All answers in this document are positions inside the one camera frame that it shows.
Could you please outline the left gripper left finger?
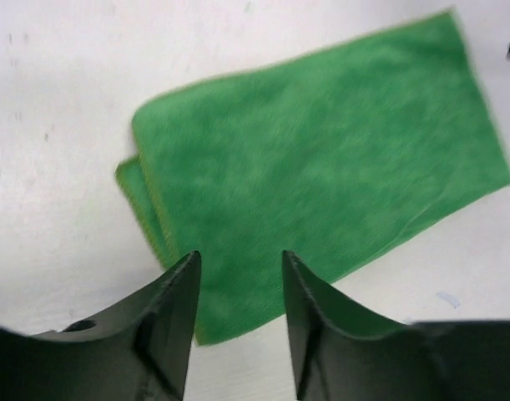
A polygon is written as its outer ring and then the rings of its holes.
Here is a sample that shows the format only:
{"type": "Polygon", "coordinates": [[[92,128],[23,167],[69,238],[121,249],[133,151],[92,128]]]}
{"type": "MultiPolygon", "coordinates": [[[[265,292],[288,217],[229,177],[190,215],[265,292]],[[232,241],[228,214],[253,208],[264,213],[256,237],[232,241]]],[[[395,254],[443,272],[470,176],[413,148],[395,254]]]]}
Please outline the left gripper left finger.
{"type": "Polygon", "coordinates": [[[62,331],[0,327],[0,400],[181,400],[201,255],[62,331]]]}

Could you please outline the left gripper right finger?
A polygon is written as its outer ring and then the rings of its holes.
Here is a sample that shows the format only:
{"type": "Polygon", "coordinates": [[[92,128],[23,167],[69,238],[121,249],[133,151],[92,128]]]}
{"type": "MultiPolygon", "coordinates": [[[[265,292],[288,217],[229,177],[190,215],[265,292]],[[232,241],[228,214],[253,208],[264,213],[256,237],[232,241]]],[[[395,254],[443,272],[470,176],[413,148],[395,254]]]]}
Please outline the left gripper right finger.
{"type": "Polygon", "coordinates": [[[510,400],[510,321],[410,325],[373,312],[282,255],[299,400],[510,400]]]}

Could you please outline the green microfiber towel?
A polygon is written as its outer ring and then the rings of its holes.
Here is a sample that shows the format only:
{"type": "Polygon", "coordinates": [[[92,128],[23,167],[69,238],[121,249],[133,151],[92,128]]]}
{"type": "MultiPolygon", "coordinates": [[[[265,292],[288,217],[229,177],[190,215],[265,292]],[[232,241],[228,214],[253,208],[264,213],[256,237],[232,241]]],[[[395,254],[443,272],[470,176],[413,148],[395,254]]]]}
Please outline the green microfiber towel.
{"type": "Polygon", "coordinates": [[[203,259],[195,338],[284,311],[280,255],[335,282],[510,185],[455,15],[141,105],[116,181],[164,267],[203,259]]]}

